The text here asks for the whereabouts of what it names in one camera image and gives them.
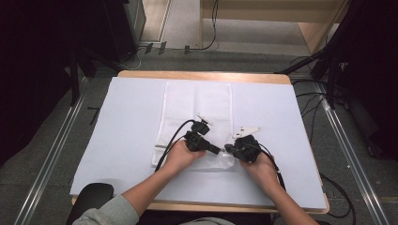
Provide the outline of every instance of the black chair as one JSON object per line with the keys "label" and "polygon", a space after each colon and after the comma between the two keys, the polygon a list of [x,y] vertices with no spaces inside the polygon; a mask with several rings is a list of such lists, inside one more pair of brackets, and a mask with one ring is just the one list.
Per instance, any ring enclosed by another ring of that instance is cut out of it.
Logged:
{"label": "black chair", "polygon": [[70,211],[67,225],[72,224],[77,218],[90,208],[101,208],[114,197],[114,187],[109,184],[94,183],[82,189],[76,203]]}

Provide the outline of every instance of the forearm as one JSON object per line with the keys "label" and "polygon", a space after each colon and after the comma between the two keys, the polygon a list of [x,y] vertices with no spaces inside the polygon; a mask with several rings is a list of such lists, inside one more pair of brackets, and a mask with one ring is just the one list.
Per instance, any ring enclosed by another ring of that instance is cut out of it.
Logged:
{"label": "forearm", "polygon": [[141,216],[161,190],[175,177],[176,171],[162,167],[145,181],[130,188],[122,195]]}
{"label": "forearm", "polygon": [[272,199],[286,224],[317,224],[279,184],[263,190]]}

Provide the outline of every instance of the black controller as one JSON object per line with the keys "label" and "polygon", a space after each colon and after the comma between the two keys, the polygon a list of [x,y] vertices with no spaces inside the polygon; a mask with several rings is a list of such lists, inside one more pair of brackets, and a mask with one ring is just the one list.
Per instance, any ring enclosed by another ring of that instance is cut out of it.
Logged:
{"label": "black controller", "polygon": [[191,127],[191,131],[187,131],[184,135],[188,149],[192,152],[207,150],[218,155],[220,153],[220,148],[211,144],[203,137],[203,135],[206,135],[209,131],[210,128],[208,128],[205,120],[201,122],[195,121]]}
{"label": "black controller", "polygon": [[239,158],[242,161],[255,162],[258,155],[262,152],[258,141],[253,135],[249,135],[243,138],[235,140],[235,144],[226,144],[225,150],[231,153],[235,158]]}

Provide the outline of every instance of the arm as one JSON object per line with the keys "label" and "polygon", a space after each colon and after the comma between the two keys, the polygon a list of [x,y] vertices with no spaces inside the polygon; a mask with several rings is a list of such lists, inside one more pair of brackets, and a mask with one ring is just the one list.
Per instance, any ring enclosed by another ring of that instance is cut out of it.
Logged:
{"label": "arm", "polygon": [[275,169],[264,154],[254,163],[240,161],[240,165],[271,198],[286,224],[317,224],[279,185]]}
{"label": "arm", "polygon": [[124,192],[123,197],[132,205],[138,216],[141,216],[155,197],[177,174],[205,154],[206,151],[191,152],[185,141],[176,142],[163,167],[150,175],[145,181]]}

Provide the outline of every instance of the white towel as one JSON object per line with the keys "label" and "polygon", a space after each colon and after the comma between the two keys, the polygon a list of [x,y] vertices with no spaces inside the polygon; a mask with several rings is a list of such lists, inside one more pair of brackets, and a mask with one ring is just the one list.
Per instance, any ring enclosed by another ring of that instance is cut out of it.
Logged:
{"label": "white towel", "polygon": [[[196,114],[205,117],[212,123],[205,139],[223,149],[226,143],[232,142],[232,100],[229,83],[209,82],[206,85],[198,82],[175,81],[165,86],[161,125],[152,165],[156,166],[165,147],[178,128],[187,120],[200,120]],[[176,139],[191,130],[192,123],[187,124],[176,135]],[[207,152],[203,158],[196,160],[190,169],[227,169],[234,166],[235,159],[220,152],[215,155]]]}

